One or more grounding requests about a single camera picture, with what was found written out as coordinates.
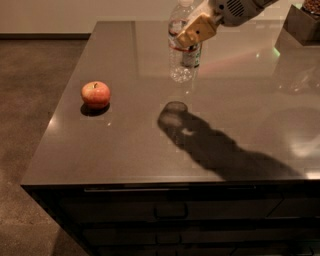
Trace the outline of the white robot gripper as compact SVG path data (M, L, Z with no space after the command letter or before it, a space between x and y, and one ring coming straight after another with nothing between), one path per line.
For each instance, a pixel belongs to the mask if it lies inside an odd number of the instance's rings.
M220 25L240 26L255 18L278 0L209 0L213 16L201 13L190 20L176 36L176 43L187 48L214 37Z

